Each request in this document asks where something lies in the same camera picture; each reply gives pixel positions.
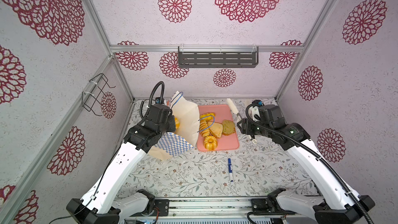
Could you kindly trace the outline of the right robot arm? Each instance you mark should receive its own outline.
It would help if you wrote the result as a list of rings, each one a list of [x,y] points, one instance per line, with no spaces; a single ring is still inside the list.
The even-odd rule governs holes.
[[[310,176],[319,196],[303,196],[293,190],[278,188],[265,198],[252,200],[252,215],[279,216],[299,214],[319,224],[354,224],[361,218],[372,224],[369,211],[375,206],[370,196],[360,195],[333,169],[310,135],[297,123],[287,124],[279,106],[255,100],[239,113],[231,99],[227,104],[238,118],[239,131],[254,141],[256,136],[271,138],[292,156]]]

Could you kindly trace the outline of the checkered paper bag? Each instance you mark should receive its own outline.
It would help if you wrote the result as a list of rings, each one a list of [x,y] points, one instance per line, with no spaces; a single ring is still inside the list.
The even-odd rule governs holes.
[[[167,102],[177,119],[178,128],[167,132],[154,145],[148,154],[162,161],[182,155],[195,148],[200,136],[199,106],[183,97],[183,92],[176,91]]]

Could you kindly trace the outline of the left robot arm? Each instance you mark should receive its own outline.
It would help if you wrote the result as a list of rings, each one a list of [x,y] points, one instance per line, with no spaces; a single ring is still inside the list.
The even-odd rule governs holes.
[[[157,89],[164,92],[164,82],[152,89],[146,114],[130,128],[123,143],[99,180],[80,199],[71,199],[66,209],[78,224],[123,224],[132,215],[149,215],[154,209],[154,196],[141,190],[125,200],[116,200],[118,191],[137,164],[168,132],[176,130],[170,107],[153,103]]]

